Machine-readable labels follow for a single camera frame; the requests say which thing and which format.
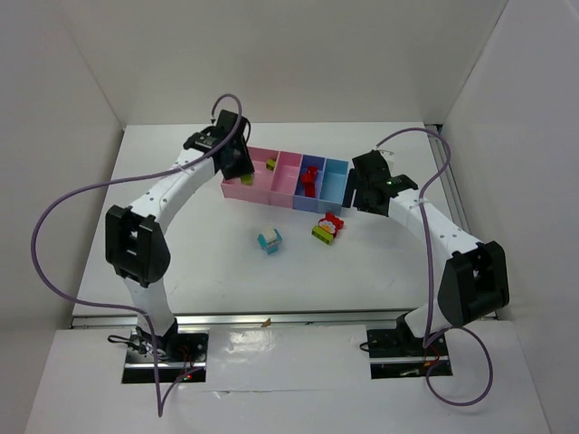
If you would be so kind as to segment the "green lego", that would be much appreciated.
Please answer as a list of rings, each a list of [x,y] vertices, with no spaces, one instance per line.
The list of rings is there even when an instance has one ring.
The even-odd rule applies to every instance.
[[[253,176],[253,174],[242,175],[242,176],[240,177],[240,182],[241,182],[241,184],[243,184],[243,185],[249,185],[249,186],[253,185],[253,183],[254,183],[254,176]]]

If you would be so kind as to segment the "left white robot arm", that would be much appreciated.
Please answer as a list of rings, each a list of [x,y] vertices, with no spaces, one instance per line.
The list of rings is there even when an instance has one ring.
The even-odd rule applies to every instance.
[[[163,175],[130,205],[113,205],[105,216],[105,259],[121,277],[133,306],[147,314],[138,318],[142,345],[169,352],[177,334],[164,285],[171,254],[165,234],[189,198],[217,173],[226,180],[254,172],[246,134],[251,122],[222,110],[210,126],[184,143],[169,175]]]

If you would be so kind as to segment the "teal lego piece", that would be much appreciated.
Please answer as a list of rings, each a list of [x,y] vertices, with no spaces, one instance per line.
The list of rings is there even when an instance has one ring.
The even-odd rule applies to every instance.
[[[279,249],[280,244],[282,243],[282,237],[277,229],[276,231],[278,233],[278,240],[275,242],[265,243],[263,239],[259,238],[259,235],[257,237],[257,242],[259,243],[261,249],[264,250],[268,255],[271,255],[272,253],[276,252]]]

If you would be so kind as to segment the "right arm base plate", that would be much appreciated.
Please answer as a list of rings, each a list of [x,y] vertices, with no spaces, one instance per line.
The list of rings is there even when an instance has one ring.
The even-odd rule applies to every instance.
[[[438,338],[428,348],[422,340],[401,343],[393,329],[370,329],[359,349],[367,353],[373,380],[452,376],[451,361],[445,338]]]

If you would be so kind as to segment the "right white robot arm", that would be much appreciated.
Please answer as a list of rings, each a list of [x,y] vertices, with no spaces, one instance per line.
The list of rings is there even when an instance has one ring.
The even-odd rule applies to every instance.
[[[401,224],[426,246],[427,266],[441,264],[441,280],[428,277],[427,303],[399,316],[382,348],[415,355],[432,337],[465,326],[508,304],[506,256],[495,241],[484,243],[455,225],[427,202],[407,175],[393,175],[384,155],[372,150],[352,162],[278,152],[227,170],[226,198],[318,212],[312,235],[331,244],[343,230],[339,214],[354,207]]]

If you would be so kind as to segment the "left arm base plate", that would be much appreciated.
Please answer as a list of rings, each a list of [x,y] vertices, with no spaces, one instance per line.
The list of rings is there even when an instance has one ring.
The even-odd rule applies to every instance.
[[[121,382],[153,384],[152,346],[145,344],[136,330],[131,331],[128,341]],[[183,382],[205,382],[208,341],[207,333],[178,334],[167,350],[159,355],[159,382],[170,384],[187,372],[190,373],[182,379]]]

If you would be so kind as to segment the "lime green base brick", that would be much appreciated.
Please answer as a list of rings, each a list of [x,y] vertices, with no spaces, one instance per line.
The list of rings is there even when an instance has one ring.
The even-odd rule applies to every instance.
[[[331,245],[335,239],[334,233],[326,231],[324,228],[318,225],[313,227],[311,234],[327,245]]]

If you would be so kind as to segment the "red lego brick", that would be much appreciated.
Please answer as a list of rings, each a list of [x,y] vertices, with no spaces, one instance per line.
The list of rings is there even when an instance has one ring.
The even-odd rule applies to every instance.
[[[314,183],[305,183],[304,186],[304,194],[306,197],[315,198],[316,197],[316,186]]]
[[[318,169],[311,165],[309,166],[306,171],[300,176],[300,181],[304,187],[314,185],[316,182],[318,174]]]

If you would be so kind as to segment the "red flower lego figure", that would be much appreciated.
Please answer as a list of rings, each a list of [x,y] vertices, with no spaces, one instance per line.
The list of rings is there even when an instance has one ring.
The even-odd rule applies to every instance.
[[[334,238],[344,228],[345,222],[332,212],[327,212],[323,218],[318,221],[318,226],[331,234]]]

